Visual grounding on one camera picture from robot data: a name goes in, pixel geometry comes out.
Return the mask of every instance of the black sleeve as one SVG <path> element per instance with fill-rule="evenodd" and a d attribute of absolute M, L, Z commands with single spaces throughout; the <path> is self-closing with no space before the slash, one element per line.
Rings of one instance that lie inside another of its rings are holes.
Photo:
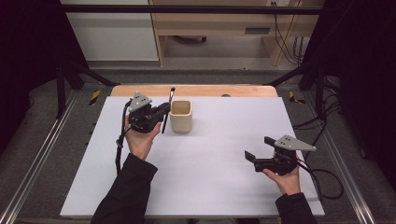
<path fill-rule="evenodd" d="M 155 166 L 129 153 L 113 186 L 93 214 L 92 223 L 143 223 L 150 183 L 156 172 Z"/>
<path fill-rule="evenodd" d="M 314 215 L 303 193 L 284 194 L 276 200 L 277 211 L 285 224 L 316 224 Z"/>

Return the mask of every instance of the table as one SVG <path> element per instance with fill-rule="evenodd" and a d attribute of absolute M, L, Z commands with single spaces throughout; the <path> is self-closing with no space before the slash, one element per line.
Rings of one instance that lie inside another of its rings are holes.
<path fill-rule="evenodd" d="M 140 91 L 151 97 L 153 105 L 159 105 L 167 101 L 171 87 L 119 86 L 113 90 L 103 107 L 61 216 L 90 218 L 110 188 L 116 176 L 115 140 L 128 96 Z M 247 95 L 248 92 L 256 97 L 210 96 Z M 274 150 L 263 142 L 266 134 L 274 139 L 285 133 L 294 135 L 283 101 L 276 97 L 275 89 L 176 86 L 174 99 L 182 98 L 192 101 L 193 129 L 187 134 L 177 134 L 168 127 L 154 140 L 147 161 L 155 164 L 159 171 L 151 185 L 146 217 L 277 216 L 275 200 L 280 196 L 277 186 L 263 174 L 255 173 L 253 165 L 244 158 L 244 150 L 258 158 L 272 157 Z M 127 153 L 128 149 L 124 148 L 122 161 Z M 301 181 L 314 215 L 323 216 L 312 179 L 301 172 Z"/>

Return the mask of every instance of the small cup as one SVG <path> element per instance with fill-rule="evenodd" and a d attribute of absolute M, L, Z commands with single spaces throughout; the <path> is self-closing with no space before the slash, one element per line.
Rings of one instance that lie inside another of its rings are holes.
<path fill-rule="evenodd" d="M 187 100 L 173 101 L 169 113 L 175 133 L 189 133 L 192 128 L 192 104 Z"/>

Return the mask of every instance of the gray floor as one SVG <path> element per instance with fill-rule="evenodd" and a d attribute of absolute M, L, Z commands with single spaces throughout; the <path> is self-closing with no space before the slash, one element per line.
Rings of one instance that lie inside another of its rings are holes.
<path fill-rule="evenodd" d="M 251 37 L 208 37 L 206 43 L 196 40 L 172 38 L 169 42 L 165 65 L 155 63 L 120 62 L 118 67 L 110 63 L 92 63 L 92 67 L 105 77 L 121 83 L 191 83 L 191 84 L 262 84 L 287 73 L 295 65 L 286 60 L 279 67 L 269 65 L 268 55 L 263 49 L 260 38 Z M 62 223 L 59 214 L 65 194 L 73 182 L 78 165 L 84 155 L 91 132 L 100 114 L 106 96 L 111 88 L 84 76 L 87 82 L 82 91 L 67 90 L 68 95 L 76 97 L 76 103 L 61 133 L 57 136 L 51 152 L 25 198 L 18 213 L 19 223 Z M 294 85 L 298 77 L 277 88 L 283 97 L 292 124 L 299 124 L 312 119 L 314 94 L 312 91 L 299 91 Z M 101 90 L 95 105 L 89 105 L 92 94 Z M 307 104 L 300 105 L 289 101 L 292 90 L 297 99 L 304 99 Z M 56 121 L 57 113 L 56 85 L 51 81 L 31 92 L 32 107 L 26 114 L 21 127 L 9 143 L 0 158 L 0 209 L 5 210 L 8 202 L 22 182 L 35 155 L 42 147 L 46 136 Z M 336 102 L 329 98 L 327 105 Z M 319 138 L 318 151 L 311 153 L 307 162 L 313 169 L 326 169 L 338 174 L 339 164 L 334 160 L 334 151 L 339 152 L 348 172 L 349 181 L 346 193 L 338 200 L 322 201 L 326 215 L 318 217 L 319 223 L 396 223 L 396 193 L 382 176 L 376 163 L 362 159 L 359 144 L 356 142 L 347 121 L 338 113 L 339 107 L 328 115 L 326 132 Z M 316 123 L 306 130 L 295 130 L 296 136 L 311 144 L 318 135 Z M 318 173 L 322 193 L 336 195 L 340 187 L 328 175 Z M 358 214 L 362 207 L 356 204 L 364 202 L 369 208 L 369 215 L 375 219 L 360 220 Z M 22 222 L 24 218 L 33 218 Z M 262 223 L 277 223 L 275 217 L 264 218 Z"/>

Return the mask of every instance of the hand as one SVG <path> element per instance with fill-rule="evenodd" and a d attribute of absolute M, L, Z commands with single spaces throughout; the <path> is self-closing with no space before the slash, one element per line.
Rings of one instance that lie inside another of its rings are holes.
<path fill-rule="evenodd" d="M 298 166 L 286 175 L 277 175 L 268 169 L 263 169 L 262 172 L 274 180 L 282 194 L 292 195 L 301 192 Z"/>
<path fill-rule="evenodd" d="M 128 124 L 128 116 L 125 118 L 125 126 Z M 145 160 L 151 150 L 152 141 L 160 132 L 161 123 L 157 125 L 150 133 L 139 133 L 133 129 L 125 134 L 125 139 L 128 143 L 129 150 L 140 160 Z"/>

